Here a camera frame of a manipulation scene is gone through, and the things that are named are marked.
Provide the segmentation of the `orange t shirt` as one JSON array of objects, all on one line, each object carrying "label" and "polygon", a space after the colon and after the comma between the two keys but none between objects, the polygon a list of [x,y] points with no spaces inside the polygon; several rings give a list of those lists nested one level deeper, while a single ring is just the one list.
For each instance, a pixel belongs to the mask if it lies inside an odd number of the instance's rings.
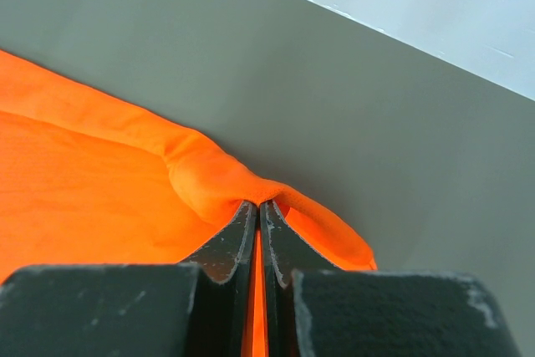
[{"label": "orange t shirt", "polygon": [[257,208],[238,356],[268,353],[259,212],[343,270],[375,270],[369,245],[316,201],[251,173],[203,134],[1,54],[1,286],[32,265],[180,263],[245,201]]}]

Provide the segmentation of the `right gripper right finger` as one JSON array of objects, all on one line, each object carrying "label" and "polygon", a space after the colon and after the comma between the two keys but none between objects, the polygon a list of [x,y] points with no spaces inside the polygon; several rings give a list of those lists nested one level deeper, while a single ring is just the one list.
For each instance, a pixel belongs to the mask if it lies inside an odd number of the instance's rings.
[{"label": "right gripper right finger", "polygon": [[497,302],[474,277],[345,271],[285,221],[259,212],[271,356],[517,356]]}]

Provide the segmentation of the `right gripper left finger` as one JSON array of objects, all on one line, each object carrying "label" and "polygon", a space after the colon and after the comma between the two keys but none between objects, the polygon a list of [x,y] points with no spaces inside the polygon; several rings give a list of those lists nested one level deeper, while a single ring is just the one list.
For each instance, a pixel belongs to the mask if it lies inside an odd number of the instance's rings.
[{"label": "right gripper left finger", "polygon": [[4,356],[238,356],[257,208],[180,263],[32,265],[1,286]]}]

